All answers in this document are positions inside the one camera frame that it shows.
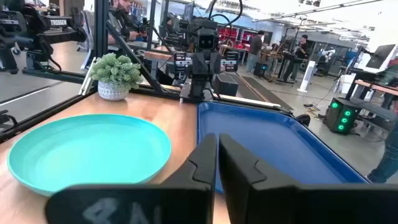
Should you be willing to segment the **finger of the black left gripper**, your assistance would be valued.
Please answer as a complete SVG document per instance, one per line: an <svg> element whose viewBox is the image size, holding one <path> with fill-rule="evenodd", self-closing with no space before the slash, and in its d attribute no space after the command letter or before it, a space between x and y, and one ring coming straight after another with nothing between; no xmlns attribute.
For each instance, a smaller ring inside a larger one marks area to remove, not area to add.
<svg viewBox="0 0 398 224"><path fill-rule="evenodd" d="M207 74L207 63L205 56L201 52L193 54L192 57L192 72L194 75L206 75Z"/></svg>
<svg viewBox="0 0 398 224"><path fill-rule="evenodd" d="M214 74L221 73L221 54L218 52L210 52L207 56L208 72L207 75L210 77Z"/></svg>

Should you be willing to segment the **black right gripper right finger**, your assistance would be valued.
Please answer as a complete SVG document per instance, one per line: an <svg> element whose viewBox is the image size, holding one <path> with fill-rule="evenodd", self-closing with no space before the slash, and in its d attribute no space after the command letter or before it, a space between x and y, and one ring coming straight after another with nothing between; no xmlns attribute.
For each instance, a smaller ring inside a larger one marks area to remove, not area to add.
<svg viewBox="0 0 398 224"><path fill-rule="evenodd" d="M228 134L219 138L219 171L231 223L397 224L397 187L302 184Z"/></svg>

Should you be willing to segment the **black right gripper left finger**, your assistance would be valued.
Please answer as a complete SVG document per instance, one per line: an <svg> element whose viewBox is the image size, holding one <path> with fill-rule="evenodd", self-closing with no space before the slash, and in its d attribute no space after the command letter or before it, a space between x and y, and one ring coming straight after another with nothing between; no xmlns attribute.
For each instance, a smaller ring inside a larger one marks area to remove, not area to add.
<svg viewBox="0 0 398 224"><path fill-rule="evenodd" d="M211 223L217 138L208 134L160 184L75 185L45 205L48 223Z"/></svg>

